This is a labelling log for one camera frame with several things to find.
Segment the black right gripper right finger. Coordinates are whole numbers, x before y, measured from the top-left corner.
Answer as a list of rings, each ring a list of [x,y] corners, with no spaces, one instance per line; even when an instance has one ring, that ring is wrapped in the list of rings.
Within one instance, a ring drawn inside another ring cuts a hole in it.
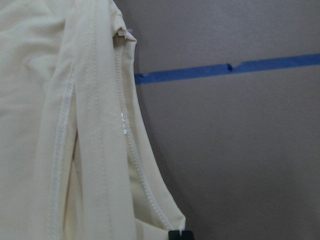
[[[183,230],[181,232],[181,240],[195,240],[192,230]]]

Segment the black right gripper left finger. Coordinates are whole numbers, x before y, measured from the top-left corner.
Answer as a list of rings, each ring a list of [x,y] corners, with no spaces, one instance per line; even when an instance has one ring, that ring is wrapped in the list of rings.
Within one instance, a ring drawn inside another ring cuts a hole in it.
[[[181,232],[179,230],[170,230],[168,232],[168,240],[181,240]]]

